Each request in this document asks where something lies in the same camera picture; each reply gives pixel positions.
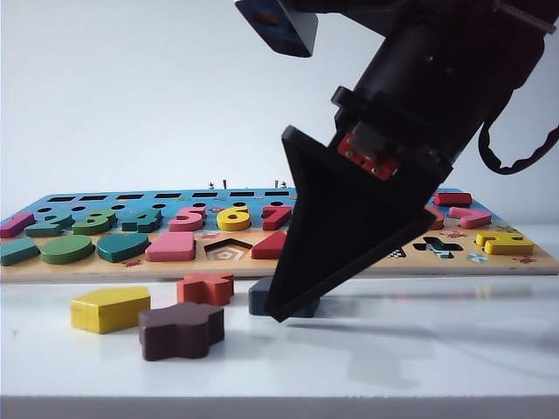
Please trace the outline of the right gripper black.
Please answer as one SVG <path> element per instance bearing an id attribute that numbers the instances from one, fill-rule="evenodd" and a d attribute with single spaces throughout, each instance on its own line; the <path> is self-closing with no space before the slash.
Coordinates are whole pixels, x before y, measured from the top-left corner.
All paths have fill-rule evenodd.
<path id="1" fill-rule="evenodd" d="M 425 233 L 425 209 L 451 163 L 425 121 L 385 92 L 340 86 L 329 148 L 295 127 L 282 142 L 297 203 L 266 300 L 277 321 Z"/>

